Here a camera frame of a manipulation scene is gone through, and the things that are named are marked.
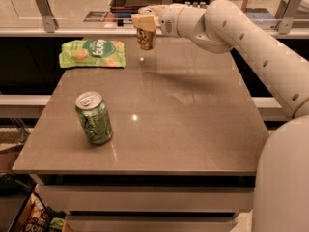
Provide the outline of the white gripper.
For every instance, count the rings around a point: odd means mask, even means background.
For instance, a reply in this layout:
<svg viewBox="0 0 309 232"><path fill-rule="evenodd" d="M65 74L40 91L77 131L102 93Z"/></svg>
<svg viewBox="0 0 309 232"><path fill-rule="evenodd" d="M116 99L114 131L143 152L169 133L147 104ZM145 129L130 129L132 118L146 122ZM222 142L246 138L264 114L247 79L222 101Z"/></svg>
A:
<svg viewBox="0 0 309 232"><path fill-rule="evenodd" d="M164 36L178 37L178 20L183 4L149 5L134 14L132 24L137 29L155 32L159 27Z"/></svg>

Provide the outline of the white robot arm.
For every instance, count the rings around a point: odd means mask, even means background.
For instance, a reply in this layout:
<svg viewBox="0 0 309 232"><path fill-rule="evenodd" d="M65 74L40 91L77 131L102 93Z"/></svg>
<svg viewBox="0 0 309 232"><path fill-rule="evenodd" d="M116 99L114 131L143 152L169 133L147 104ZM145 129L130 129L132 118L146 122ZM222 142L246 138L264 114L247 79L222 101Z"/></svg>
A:
<svg viewBox="0 0 309 232"><path fill-rule="evenodd" d="M235 49L291 120L268 138L258 160L252 232L309 232L309 62L254 24L233 2L142 7L139 31L187 38L213 53Z"/></svg>

